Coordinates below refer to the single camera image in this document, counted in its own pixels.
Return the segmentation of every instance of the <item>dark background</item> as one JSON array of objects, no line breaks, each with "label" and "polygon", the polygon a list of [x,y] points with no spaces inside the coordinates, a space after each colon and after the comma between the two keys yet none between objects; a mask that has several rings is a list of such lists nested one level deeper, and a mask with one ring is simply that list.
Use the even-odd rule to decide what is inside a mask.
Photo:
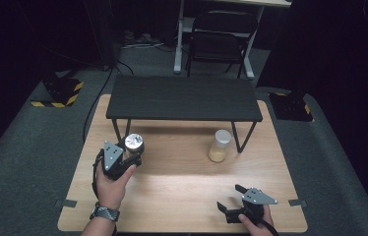
[{"label": "dark background", "polygon": [[[26,14],[33,28],[17,1],[0,1],[0,137],[43,78],[84,66],[43,46],[92,65],[104,64],[83,1],[48,3],[49,8],[21,2],[29,5],[24,7],[30,8]],[[113,2],[112,7],[120,4]],[[52,16],[47,20],[53,22],[41,25],[38,16]],[[171,12],[161,16],[174,17]],[[73,18],[80,27],[64,28]],[[301,88],[315,97],[368,193],[368,0],[294,0],[289,11],[267,9],[262,24],[254,46],[272,52],[258,86]],[[164,27],[153,33],[167,40],[174,32],[170,25]]]}]

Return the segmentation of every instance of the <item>chair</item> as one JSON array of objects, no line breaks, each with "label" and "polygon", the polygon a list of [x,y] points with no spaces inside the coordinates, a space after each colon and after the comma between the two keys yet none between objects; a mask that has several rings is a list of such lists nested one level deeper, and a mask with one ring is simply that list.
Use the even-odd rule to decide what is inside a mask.
[{"label": "chair", "polygon": [[187,77],[192,61],[239,64],[237,79],[243,67],[249,40],[258,27],[257,19],[249,13],[208,11],[196,17],[190,38],[187,58]]}]

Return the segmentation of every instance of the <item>gray carpet floor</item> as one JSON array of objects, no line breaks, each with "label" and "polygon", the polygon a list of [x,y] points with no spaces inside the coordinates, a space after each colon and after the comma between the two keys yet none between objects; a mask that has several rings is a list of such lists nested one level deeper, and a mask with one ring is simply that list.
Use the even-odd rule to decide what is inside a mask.
[{"label": "gray carpet floor", "polygon": [[[185,80],[185,71],[173,74],[171,48],[161,49],[124,49],[119,60],[137,76],[177,76]],[[250,55],[256,73],[253,86],[268,54],[253,49]],[[235,78],[237,67],[227,74],[225,68],[195,63],[192,76]],[[57,228],[61,210],[57,203],[68,193],[94,102],[101,93],[111,92],[117,75],[131,75],[132,71],[119,63],[108,78],[109,74],[93,68],[79,71],[74,78],[85,84],[71,107],[38,108],[28,99],[3,135],[0,235],[80,235]],[[307,203],[303,210],[308,230],[301,235],[368,235],[368,197],[319,104],[306,95],[313,122],[277,120],[268,99],[270,91],[276,89],[257,88],[257,96],[270,109],[297,194]]]}]

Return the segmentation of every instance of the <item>right hand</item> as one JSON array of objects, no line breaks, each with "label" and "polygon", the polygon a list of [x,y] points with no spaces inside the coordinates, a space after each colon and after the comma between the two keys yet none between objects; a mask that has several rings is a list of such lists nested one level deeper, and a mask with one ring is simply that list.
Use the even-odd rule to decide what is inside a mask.
[{"label": "right hand", "polygon": [[[271,217],[270,206],[264,205],[264,217],[263,219],[270,225],[274,226],[273,218]],[[249,218],[244,214],[239,214],[239,220],[248,229],[251,236],[273,236],[273,234],[268,230],[263,224],[256,226],[249,220]]]}]

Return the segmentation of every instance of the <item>hand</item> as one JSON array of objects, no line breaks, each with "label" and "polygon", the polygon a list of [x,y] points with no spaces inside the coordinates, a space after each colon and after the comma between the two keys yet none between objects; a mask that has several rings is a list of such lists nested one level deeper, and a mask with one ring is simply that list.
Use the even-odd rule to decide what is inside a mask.
[{"label": "hand", "polygon": [[[270,206],[264,205],[264,217],[263,219],[270,225],[274,226],[273,218],[271,217]],[[249,220],[249,218],[244,214],[239,214],[239,220],[248,229],[251,236],[273,236],[270,230],[263,224],[256,226]]]},{"label": "hand", "polygon": [[130,166],[125,173],[116,181],[107,178],[98,163],[96,171],[98,202],[103,207],[118,210],[126,193],[126,184],[131,178],[136,165]]}]

